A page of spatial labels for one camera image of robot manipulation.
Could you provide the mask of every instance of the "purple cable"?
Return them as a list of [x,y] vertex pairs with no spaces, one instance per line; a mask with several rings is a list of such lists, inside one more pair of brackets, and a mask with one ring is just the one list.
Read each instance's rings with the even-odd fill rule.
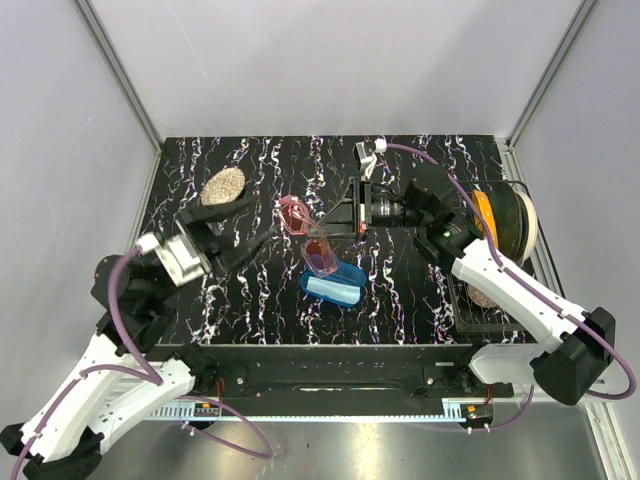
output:
[[[147,380],[147,381],[149,380],[149,375],[143,372],[139,372],[138,370],[135,370],[133,368],[123,367],[122,365],[107,365],[107,364],[93,365],[89,368],[85,368],[80,372],[80,376],[85,378],[90,373],[100,372],[102,370],[111,370],[114,372],[120,372],[126,375],[131,375],[131,376],[140,378],[141,380]],[[81,381],[80,378],[76,378],[71,382],[69,382],[69,384],[58,394],[55,400],[51,402],[51,405],[49,406],[47,411],[44,413],[44,415],[40,419],[40,422],[38,422],[38,425],[36,425],[36,428],[34,429],[35,435],[29,439],[29,441],[24,445],[24,447],[20,451],[20,454],[18,455],[18,458],[16,459],[16,463],[14,464],[13,470],[11,472],[11,480],[18,479],[18,475],[20,473],[20,467],[22,466],[22,463],[27,458],[27,454],[29,453],[29,450],[31,450],[31,447],[33,447],[33,444],[37,440],[38,436],[40,435],[44,427],[47,426],[47,422],[51,419],[54,412],[62,404],[64,399],[67,398],[69,393],[71,393],[71,391],[76,387],[76,385],[80,383],[80,381]],[[194,433],[203,435],[207,438],[210,438],[211,440],[221,443],[222,445],[233,448],[234,450],[238,450],[239,452],[246,453],[247,455],[252,455],[254,457],[266,458],[266,459],[271,458],[273,456],[273,449],[271,448],[271,444],[269,444],[269,441],[266,439],[263,433],[258,429],[258,427],[256,427],[253,423],[251,423],[251,421],[249,421],[246,417],[244,417],[240,412],[238,412],[233,407],[230,407],[229,405],[226,405],[221,402],[217,402],[215,400],[211,400],[208,398],[204,398],[204,397],[193,397],[193,396],[185,395],[180,398],[183,398],[185,400],[206,401],[208,403],[211,403],[213,405],[216,405],[218,407],[221,407],[233,413],[240,420],[242,420],[258,436],[258,438],[260,438],[262,443],[267,447],[267,450],[269,451],[269,453],[265,454],[260,452],[254,452],[253,450],[249,450],[247,448],[241,447],[240,445],[236,445],[235,443],[228,442],[227,440],[218,438],[215,435],[211,435],[210,433],[200,432],[199,430],[196,430]]]
[[[51,402],[51,405],[49,406],[47,411],[42,415],[40,422],[38,422],[38,425],[36,425],[36,428],[34,429],[35,435],[31,437],[27,441],[27,443],[25,443],[24,447],[20,451],[20,454],[18,455],[18,458],[16,459],[16,463],[14,464],[13,470],[11,472],[10,480],[18,479],[18,475],[20,474],[20,467],[22,466],[22,463],[27,458],[29,450],[31,449],[31,447],[33,447],[33,444],[38,439],[42,430],[44,429],[44,427],[46,427],[47,422],[51,419],[52,415],[55,413],[58,407],[62,404],[64,399],[69,395],[69,393],[71,393],[71,391],[76,387],[76,385],[78,385],[78,383],[80,383],[80,381],[86,378],[86,376],[89,375],[90,373],[99,372],[102,370],[111,370],[115,372],[124,373],[126,375],[132,375],[134,377],[140,378],[141,380],[149,381],[154,385],[162,385],[164,383],[162,380],[162,377],[158,374],[158,372],[155,371],[155,369],[149,364],[149,362],[147,362],[147,360],[144,358],[142,353],[138,350],[135,343],[131,339],[131,336],[129,335],[129,333],[127,332],[127,329],[124,326],[124,322],[122,321],[122,317],[120,316],[120,308],[118,307],[118,283],[120,281],[120,277],[122,276],[122,273],[124,272],[124,270],[127,268],[127,264],[131,261],[132,258],[136,257],[139,253],[140,253],[140,248],[134,247],[133,249],[131,249],[129,252],[127,252],[124,256],[120,257],[116,261],[115,265],[113,266],[113,269],[111,270],[111,274],[109,275],[107,296],[109,300],[109,310],[111,312],[111,317],[113,319],[113,323],[116,327],[118,335],[120,335],[120,338],[122,339],[122,343],[125,344],[125,346],[129,350],[129,353],[131,353],[131,355],[137,360],[137,362],[145,370],[146,373],[139,372],[138,370],[135,370],[133,368],[124,367],[121,365],[108,365],[108,364],[93,365],[91,367],[88,367],[82,370],[80,372],[80,376],[82,378],[76,378],[71,382],[69,382],[69,384],[53,400],[53,402]],[[267,446],[267,449],[269,450],[269,454],[253,452],[252,450],[245,449],[240,445],[236,445],[234,443],[228,442],[226,440],[223,440],[222,438],[218,438],[209,433],[200,432],[200,431],[198,431],[197,433],[199,434],[201,433],[211,438],[212,440],[215,440],[216,442],[219,442],[227,447],[233,448],[243,453],[247,453],[249,455],[253,455],[255,457],[271,458],[273,456],[273,450],[271,448],[271,445],[269,444],[269,441],[258,429],[258,427],[256,427],[253,423],[251,423],[240,412],[220,402],[216,402],[214,400],[209,400],[209,399],[205,399],[205,400],[209,403],[218,405],[219,407],[230,411],[231,413],[236,415],[238,418],[240,418],[240,420],[242,420],[245,424],[247,424],[247,426],[253,432],[255,432],[256,435],[258,435],[258,437],[260,438],[260,440]]]
[[126,270],[129,262],[136,256],[140,254],[140,247],[134,247],[129,250],[125,255],[120,257],[113,269],[111,270],[111,274],[109,275],[109,283],[107,286],[107,298],[109,300],[109,311],[111,313],[111,318],[113,319],[113,324],[116,327],[116,331],[124,343],[125,347],[131,354],[133,358],[140,364],[145,372],[147,372],[148,378],[151,383],[155,385],[162,385],[162,377],[158,375],[158,372],[147,362],[144,358],[144,355],[138,350],[136,344],[131,339],[129,332],[127,332],[126,327],[124,326],[124,322],[122,321],[122,317],[120,316],[120,308],[118,307],[118,283],[120,282],[120,277],[123,272]]
[[[522,420],[522,417],[524,417],[524,414],[527,413],[527,410],[529,410],[529,407],[531,407],[531,403],[533,402],[533,393],[535,389],[536,387],[531,385],[531,388],[529,389],[529,396],[527,396],[527,400],[524,402],[524,405],[522,406],[520,411],[511,420],[505,423],[501,423],[500,425],[496,425],[495,427],[490,427],[489,430],[485,430],[483,428],[474,428],[472,432],[473,433],[489,433],[489,432],[496,432],[500,430],[505,430],[509,427],[513,427],[516,423]],[[459,428],[456,428],[455,430],[451,428],[439,428],[432,425],[425,425],[422,423],[414,423],[413,425],[419,428],[423,428],[424,430],[430,430],[432,432],[466,433],[466,434],[469,433],[467,430],[460,430]]]
[[256,427],[251,422],[251,420],[249,420],[247,417],[242,415],[239,411],[237,411],[232,406],[227,405],[226,403],[218,402],[216,400],[211,400],[210,398],[198,397],[198,396],[194,396],[194,395],[182,395],[181,397],[178,397],[178,398],[181,398],[183,400],[193,400],[193,401],[196,401],[196,402],[210,403],[212,405],[215,405],[218,408],[222,408],[223,410],[227,410],[228,412],[232,413],[233,415],[238,417],[242,421],[242,423],[244,423],[247,427],[249,427],[249,429],[253,433],[256,434],[256,436],[260,439],[262,444],[267,448],[268,453],[261,453],[261,452],[255,452],[253,450],[249,450],[248,448],[241,447],[240,445],[236,445],[235,443],[228,442],[227,440],[224,440],[222,438],[216,437],[215,435],[211,435],[210,433],[198,430],[195,427],[191,427],[191,432],[192,433],[196,433],[198,435],[204,436],[204,437],[206,437],[206,438],[208,438],[210,440],[213,440],[214,442],[221,443],[222,445],[224,445],[226,447],[233,448],[234,450],[237,450],[238,452],[242,452],[242,453],[244,453],[246,455],[250,455],[252,457],[258,457],[258,458],[264,458],[264,459],[270,459],[270,458],[273,457],[273,448],[271,447],[271,444],[269,443],[269,440],[267,440],[267,438],[264,436],[264,434],[260,431],[260,429],[258,427]]
[[[429,163],[432,163],[434,165],[439,165],[439,163],[437,161],[435,161],[431,156],[429,156],[425,152],[421,152],[420,150],[417,150],[417,149],[415,149],[413,147],[407,147],[405,145],[398,145],[398,144],[395,144],[395,143],[389,143],[389,144],[387,144],[387,148],[390,148],[392,150],[403,150],[403,151],[409,152],[409,153],[411,153],[413,155],[418,155],[419,157],[425,159]],[[458,183],[458,181],[455,179],[455,177],[453,175],[451,175],[449,173],[448,176],[449,176],[449,180],[451,181],[453,186],[456,188],[458,193],[460,193],[460,195],[465,200],[465,202],[467,202],[467,205],[471,208],[471,210],[473,210],[473,214],[482,223],[484,231],[485,232],[489,232],[490,230],[489,230],[489,226],[487,225],[487,222],[485,221],[484,218],[482,218],[482,214],[480,213],[478,208],[473,204],[473,201],[471,200],[471,198],[469,198],[469,195],[467,194],[467,192],[465,192],[464,188],[462,188],[462,186]],[[531,287],[527,282],[525,282],[522,278],[520,278],[520,276],[518,276],[515,272],[511,271],[508,268],[504,268],[504,263],[502,262],[502,259],[500,258],[499,254],[498,254],[498,250],[496,249],[496,245],[495,245],[495,243],[493,241],[492,236],[491,235],[487,235],[486,238],[487,238],[487,242],[489,243],[489,251],[491,252],[491,256],[493,257],[493,260],[496,262],[496,264],[500,268],[503,268],[503,271],[507,275],[509,275],[509,277],[511,277],[513,280],[515,280],[516,283],[518,283],[520,286],[522,286],[530,294],[532,294],[538,300],[543,302],[545,305],[547,305],[549,308],[551,308],[554,312],[556,312],[559,315],[561,315],[562,314],[562,307],[556,305],[553,301],[549,300],[547,297],[542,295],[535,288]],[[573,315],[567,315],[564,318],[569,320],[576,327],[578,327],[581,330],[583,330],[587,335],[589,335],[591,338],[593,338],[602,348],[604,348],[604,350],[609,355],[611,355],[611,357],[615,358],[615,360],[620,364],[620,366],[624,370],[624,373],[626,373],[627,377],[629,378],[629,386],[622,393],[609,394],[609,393],[595,392],[593,390],[588,390],[587,393],[590,394],[590,395],[593,395],[594,397],[602,398],[602,399],[605,399],[605,400],[622,400],[622,399],[625,399],[625,398],[629,398],[631,395],[633,395],[635,393],[635,391],[636,391],[636,376],[633,373],[631,365],[629,365],[629,363],[627,363],[627,361],[622,357],[622,355],[620,355],[611,345],[609,345],[609,343],[604,338],[602,338],[600,335],[598,335],[598,333],[595,330],[593,330],[591,327],[589,327],[588,325],[585,325],[583,322],[581,322],[579,319],[577,319]]]
[[[93,365],[89,368],[82,370],[80,372],[80,376],[84,378],[92,372],[98,372],[101,370],[113,370],[115,372],[125,373],[127,375],[133,375],[134,377],[138,377],[142,380],[149,380],[149,376],[146,375],[145,373],[139,372],[138,370],[134,370],[133,368],[123,367],[121,365]],[[22,466],[22,463],[27,458],[27,454],[29,453],[29,450],[31,450],[31,447],[37,440],[42,430],[44,430],[44,427],[47,426],[47,422],[51,419],[54,412],[62,404],[64,399],[67,398],[67,395],[69,395],[69,393],[71,393],[71,391],[76,387],[76,385],[80,383],[80,380],[81,380],[80,378],[71,380],[69,384],[58,394],[55,400],[51,402],[51,405],[49,406],[47,411],[44,412],[44,415],[42,415],[40,422],[38,422],[38,425],[36,425],[36,428],[34,428],[33,430],[35,435],[31,437],[29,441],[24,445],[24,447],[20,451],[20,455],[18,455],[16,463],[13,465],[13,471],[11,472],[11,480],[18,479],[18,474],[20,473],[20,467]]]

